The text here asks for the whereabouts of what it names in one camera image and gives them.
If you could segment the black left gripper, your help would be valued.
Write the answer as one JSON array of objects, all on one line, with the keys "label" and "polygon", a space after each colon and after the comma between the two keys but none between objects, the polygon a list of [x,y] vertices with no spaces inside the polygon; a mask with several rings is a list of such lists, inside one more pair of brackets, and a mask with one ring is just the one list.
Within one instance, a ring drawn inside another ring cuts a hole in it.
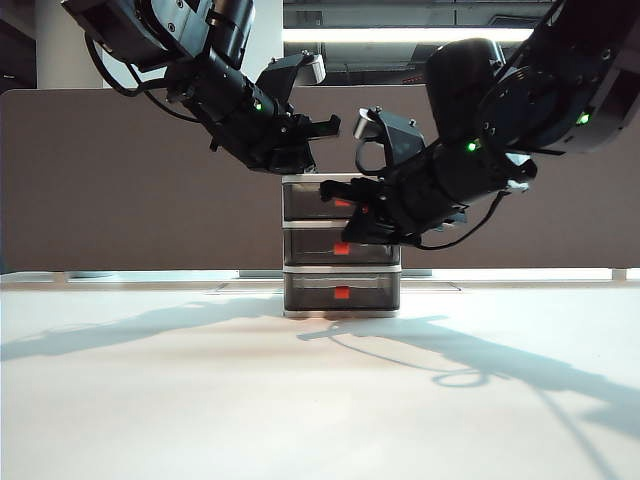
[{"label": "black left gripper", "polygon": [[313,122],[304,114],[271,115],[264,120],[264,151],[273,152],[273,173],[303,173],[318,172],[313,157],[306,158],[306,154],[296,149],[278,149],[305,144],[308,141],[339,134],[341,118],[332,114],[328,120]]}]

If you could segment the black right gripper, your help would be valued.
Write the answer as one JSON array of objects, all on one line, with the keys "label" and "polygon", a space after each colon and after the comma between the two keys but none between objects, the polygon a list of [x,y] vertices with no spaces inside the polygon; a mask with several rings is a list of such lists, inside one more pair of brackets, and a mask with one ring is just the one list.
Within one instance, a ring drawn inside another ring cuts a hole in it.
[{"label": "black right gripper", "polygon": [[410,213],[406,194],[416,193],[411,173],[375,172],[377,181],[352,178],[348,183],[326,180],[320,184],[322,200],[370,200],[369,210],[356,209],[343,230],[343,240],[357,244],[420,245],[419,222]]}]

